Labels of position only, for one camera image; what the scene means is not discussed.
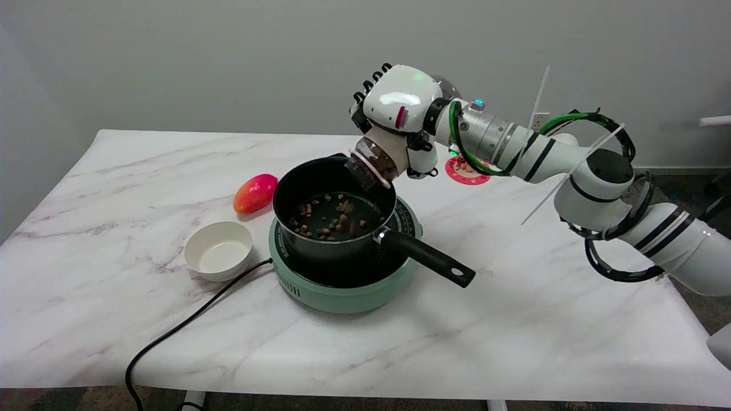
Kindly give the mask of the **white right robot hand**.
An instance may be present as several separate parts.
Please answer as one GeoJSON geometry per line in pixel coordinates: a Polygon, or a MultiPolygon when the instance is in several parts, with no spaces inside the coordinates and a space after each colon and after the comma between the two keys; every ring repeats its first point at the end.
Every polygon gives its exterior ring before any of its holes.
{"type": "Polygon", "coordinates": [[[461,93],[445,78],[389,63],[363,87],[349,109],[363,133],[346,163],[350,174],[366,189],[391,188],[402,174],[410,179],[436,176],[438,121],[461,93]]]}

